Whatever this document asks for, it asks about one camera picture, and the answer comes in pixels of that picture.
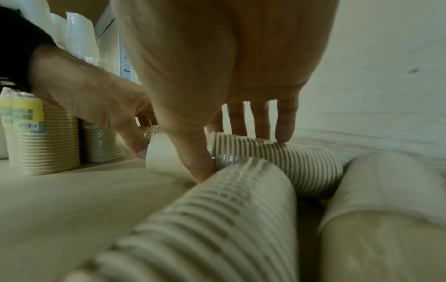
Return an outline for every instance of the barcode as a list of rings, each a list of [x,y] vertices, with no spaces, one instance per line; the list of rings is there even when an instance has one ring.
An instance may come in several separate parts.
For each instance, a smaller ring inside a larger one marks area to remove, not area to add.
[[[20,129],[38,129],[39,124],[31,124],[31,123],[19,123]]]

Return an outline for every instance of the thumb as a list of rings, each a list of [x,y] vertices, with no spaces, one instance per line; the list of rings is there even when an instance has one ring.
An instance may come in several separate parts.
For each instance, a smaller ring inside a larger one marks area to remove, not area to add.
[[[134,119],[129,119],[118,128],[113,128],[122,138],[125,145],[134,152],[138,158],[145,159],[149,145],[143,132],[138,128]]]
[[[198,131],[166,131],[177,150],[181,163],[190,171],[198,183],[214,172],[214,162],[207,151],[204,128]]]

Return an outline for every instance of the dark sleeve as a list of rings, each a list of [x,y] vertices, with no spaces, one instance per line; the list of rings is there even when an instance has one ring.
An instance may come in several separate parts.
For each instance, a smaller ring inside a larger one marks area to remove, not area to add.
[[[18,11],[2,6],[0,29],[0,84],[28,92],[27,76],[32,53],[42,44],[56,44],[49,34]]]

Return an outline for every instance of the fingernail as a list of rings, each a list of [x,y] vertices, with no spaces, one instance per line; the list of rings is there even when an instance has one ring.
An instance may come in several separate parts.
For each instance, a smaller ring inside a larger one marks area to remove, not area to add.
[[[138,152],[138,158],[145,160],[146,156],[147,156],[147,148]]]

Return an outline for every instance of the hand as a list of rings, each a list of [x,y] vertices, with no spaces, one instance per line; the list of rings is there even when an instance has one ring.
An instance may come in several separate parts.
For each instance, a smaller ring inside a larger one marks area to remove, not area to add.
[[[54,46],[40,46],[32,56],[28,80],[31,92],[85,121],[115,130],[139,158],[147,141],[138,129],[156,122],[142,87],[88,64]]]
[[[328,42],[338,0],[112,0],[120,34],[157,120],[198,182],[214,172],[204,127],[220,131],[228,103],[233,133],[246,134],[251,102],[256,135],[291,139],[299,91]]]

